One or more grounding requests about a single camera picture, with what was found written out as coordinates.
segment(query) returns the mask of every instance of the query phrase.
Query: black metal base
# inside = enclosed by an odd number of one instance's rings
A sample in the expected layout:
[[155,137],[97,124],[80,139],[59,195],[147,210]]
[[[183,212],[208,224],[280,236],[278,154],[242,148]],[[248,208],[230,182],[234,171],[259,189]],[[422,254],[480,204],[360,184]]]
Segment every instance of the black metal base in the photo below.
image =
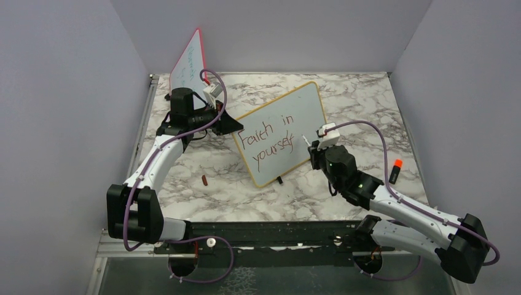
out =
[[[234,266],[353,266],[353,252],[371,252],[377,246],[364,232],[360,221],[304,222],[193,222],[188,238],[214,235],[233,247]],[[273,247],[292,247],[273,249]],[[195,253],[195,244],[163,244],[156,254]],[[199,241],[197,267],[221,268],[230,262],[227,246],[217,241],[210,248]],[[179,264],[195,264],[193,258],[170,258]]]

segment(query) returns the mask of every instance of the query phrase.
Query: black marker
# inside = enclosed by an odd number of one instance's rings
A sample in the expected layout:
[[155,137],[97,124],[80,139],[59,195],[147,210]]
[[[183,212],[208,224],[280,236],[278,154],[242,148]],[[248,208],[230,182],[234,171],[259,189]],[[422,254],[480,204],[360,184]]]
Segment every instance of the black marker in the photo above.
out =
[[396,159],[394,161],[393,170],[391,170],[391,176],[389,176],[389,182],[392,184],[396,183],[396,180],[398,179],[398,174],[400,174],[400,170],[402,168],[403,161],[400,159]]

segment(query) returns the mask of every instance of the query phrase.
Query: glass panel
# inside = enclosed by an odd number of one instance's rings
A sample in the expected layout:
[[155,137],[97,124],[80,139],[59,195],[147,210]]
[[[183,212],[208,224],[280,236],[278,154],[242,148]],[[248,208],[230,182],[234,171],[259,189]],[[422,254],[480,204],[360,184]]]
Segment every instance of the glass panel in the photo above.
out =
[[[399,277],[409,273],[418,258],[387,255],[378,273]],[[354,267],[236,267],[217,283],[179,283],[169,279],[166,258],[109,258],[100,294],[455,294],[448,275],[424,261],[416,276],[396,282],[371,280]],[[209,280],[225,269],[196,269],[190,278]]]

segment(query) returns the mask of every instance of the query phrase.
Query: red marker cap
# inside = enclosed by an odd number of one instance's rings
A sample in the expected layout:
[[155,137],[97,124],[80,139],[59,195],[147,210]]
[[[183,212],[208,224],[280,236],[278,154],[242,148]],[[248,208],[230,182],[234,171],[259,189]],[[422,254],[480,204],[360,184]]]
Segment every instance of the red marker cap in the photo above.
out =
[[396,159],[396,161],[394,161],[394,166],[397,166],[398,168],[402,168],[402,164],[403,161],[400,159]]

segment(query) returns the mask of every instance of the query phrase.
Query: marker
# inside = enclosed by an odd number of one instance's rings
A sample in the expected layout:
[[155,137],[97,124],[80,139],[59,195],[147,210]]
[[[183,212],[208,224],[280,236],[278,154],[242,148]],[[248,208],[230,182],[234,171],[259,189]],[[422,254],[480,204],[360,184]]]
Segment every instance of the marker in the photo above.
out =
[[394,161],[393,170],[391,170],[391,176],[389,176],[389,182],[392,184],[396,183],[396,180],[398,179],[398,174],[400,174],[400,170],[402,168],[403,161],[400,159],[396,159]]
[[306,138],[306,136],[304,136],[304,134],[302,135],[302,138],[304,139],[304,141],[306,142],[306,144],[307,144],[308,146],[311,146],[311,144],[309,144],[309,141],[308,141],[308,139]]

